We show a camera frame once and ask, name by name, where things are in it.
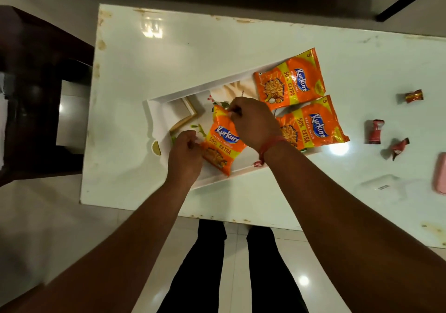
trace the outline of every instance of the leg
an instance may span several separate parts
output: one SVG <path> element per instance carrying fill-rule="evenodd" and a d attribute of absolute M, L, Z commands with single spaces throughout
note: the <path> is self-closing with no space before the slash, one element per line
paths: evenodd
<path fill-rule="evenodd" d="M 299 288 L 277 249 L 272 230 L 254 226 L 246 240 L 253 313 L 308 313 Z"/>
<path fill-rule="evenodd" d="M 198 239 L 172 280 L 158 313 L 180 312 L 188 303 L 197 304 L 195 312 L 218 312 L 225 240 L 221 221 L 200 219 Z"/>
<path fill-rule="evenodd" d="M 394 14 L 397 14 L 401 10 L 403 10 L 406 6 L 409 4 L 415 2 L 416 0 L 398 0 L 397 2 L 393 3 L 391 6 L 389 6 L 386 10 L 381 12 L 379 15 L 375 17 L 375 20 L 377 22 L 385 22 L 390 17 L 392 17 Z"/>

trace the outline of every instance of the kurkure packet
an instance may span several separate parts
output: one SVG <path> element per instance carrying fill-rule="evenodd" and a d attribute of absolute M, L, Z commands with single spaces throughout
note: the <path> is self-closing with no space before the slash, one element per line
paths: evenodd
<path fill-rule="evenodd" d="M 236 126 L 223 107 L 214 106 L 214 124 L 201 144 L 203 158 L 225 175 L 231 175 L 234 159 L 243 151 L 246 144 L 237 135 Z"/>
<path fill-rule="evenodd" d="M 269 109 L 309 102 L 325 94 L 316 50 L 310 49 L 271 71 L 254 73 L 260 100 Z"/>
<path fill-rule="evenodd" d="M 277 120 L 282 135 L 300 151 L 310 147 L 350 141 L 339 125 L 329 95 Z"/>

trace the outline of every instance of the table leg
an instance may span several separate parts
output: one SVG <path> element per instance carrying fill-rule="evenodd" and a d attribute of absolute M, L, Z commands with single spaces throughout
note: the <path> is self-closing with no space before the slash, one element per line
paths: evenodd
<path fill-rule="evenodd" d="M 375 20 L 377 22 L 385 22 L 393 15 L 397 14 L 401 10 L 403 10 L 406 6 L 412 4 L 416 0 L 398 0 L 389 6 L 386 10 L 376 15 Z"/>

